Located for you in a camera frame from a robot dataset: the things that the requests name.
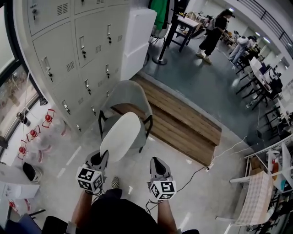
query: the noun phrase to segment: ceiling light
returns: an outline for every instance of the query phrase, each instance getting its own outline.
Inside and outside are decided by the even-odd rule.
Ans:
[[[271,43],[268,39],[266,39],[265,37],[264,37],[264,40],[267,42],[267,43]]]

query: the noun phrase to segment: green cloth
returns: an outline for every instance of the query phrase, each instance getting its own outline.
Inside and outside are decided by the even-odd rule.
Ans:
[[[166,8],[168,0],[152,0],[151,9],[157,13],[155,25],[157,30],[161,30],[165,22]]]

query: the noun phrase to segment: woman in black dress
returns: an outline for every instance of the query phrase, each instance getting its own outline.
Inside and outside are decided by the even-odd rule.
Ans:
[[[222,11],[214,20],[215,25],[213,30],[208,33],[205,40],[200,44],[199,50],[196,55],[206,61],[208,64],[212,64],[209,56],[216,48],[217,42],[220,39],[222,33],[224,33],[224,29],[226,28],[227,19],[231,18],[233,13],[226,9]],[[205,50],[206,56],[202,55],[202,50]]]

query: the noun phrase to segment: black dress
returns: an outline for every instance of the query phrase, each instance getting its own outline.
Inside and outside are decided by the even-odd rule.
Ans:
[[[215,29],[208,33],[205,40],[200,44],[200,49],[205,50],[205,54],[207,56],[211,55],[211,53],[216,48],[217,42],[220,39],[222,32],[217,28],[225,29],[227,24],[227,19],[224,17],[220,17],[216,19]]]

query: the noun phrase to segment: blue-gray floor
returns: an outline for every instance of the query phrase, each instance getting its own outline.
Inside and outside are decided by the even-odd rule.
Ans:
[[[194,102],[240,138],[247,136],[245,141],[254,149],[264,148],[269,143],[268,137],[259,139],[256,130],[259,128],[261,132],[266,132],[266,127],[262,127],[266,123],[262,116],[272,104],[266,107],[265,103],[261,103],[260,108],[254,110],[247,108],[252,97],[242,99],[242,96],[251,88],[235,94],[248,80],[245,78],[239,82],[243,74],[236,75],[232,69],[233,65],[227,58],[228,47],[219,42],[210,56],[212,65],[208,65],[195,55],[202,40],[191,40],[181,53],[178,52],[179,46],[171,43],[164,54],[164,58],[168,59],[166,65],[157,65],[152,61],[152,56],[161,52],[163,40],[150,45],[150,59],[143,71]]]

